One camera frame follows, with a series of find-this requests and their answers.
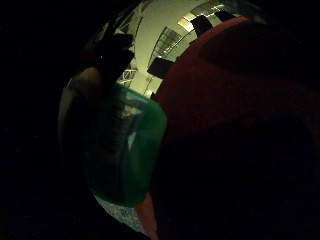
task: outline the red fabric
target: red fabric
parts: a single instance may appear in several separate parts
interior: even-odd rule
[[[264,44],[269,44],[268,48],[271,50],[273,46],[281,50],[287,44],[286,38],[281,39],[281,34],[273,35],[273,30],[267,29],[267,39],[252,40],[249,36],[248,45],[241,35],[241,31],[250,35],[252,31],[258,31],[262,27],[245,17],[228,20],[201,35],[177,60],[156,95],[156,101],[168,116],[165,142],[179,140],[251,111],[266,118],[269,114],[288,109],[295,112],[308,111],[308,93],[288,78],[275,74],[257,74],[255,69],[253,73],[248,72],[248,69],[241,72],[242,61],[249,61],[243,64],[246,66],[250,61],[254,63],[254,59],[248,59],[248,56],[261,60],[257,68],[281,70],[277,61],[268,65],[263,62],[264,57],[273,60],[280,56],[274,55],[278,50],[272,51],[268,56]],[[240,29],[234,34],[238,40],[233,39],[234,31],[230,31],[232,28]],[[216,52],[222,47],[227,50],[230,48],[230,54],[220,54],[220,62],[233,61],[232,67],[221,66],[219,58],[210,59],[210,54],[217,55]],[[292,64],[289,60],[283,62],[283,68],[290,69]]]

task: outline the dark background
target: dark background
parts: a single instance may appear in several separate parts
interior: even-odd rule
[[[102,222],[94,217],[101,212],[98,206],[77,209],[86,206],[81,199],[78,204],[68,201],[56,138],[61,89],[74,73],[80,49],[128,2],[1,2],[1,239],[138,238],[111,218]],[[310,62],[316,63],[314,1],[303,8],[289,1],[257,2],[304,42]],[[317,68],[312,69],[317,75]],[[81,211],[94,212],[93,217]]]

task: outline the person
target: person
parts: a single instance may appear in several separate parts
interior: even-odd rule
[[[320,97],[296,81],[301,62],[294,39],[244,17],[206,32],[179,58],[155,96],[168,129],[150,191],[135,207],[151,239],[316,235]],[[84,118],[102,75],[86,68],[68,85],[89,106]]]

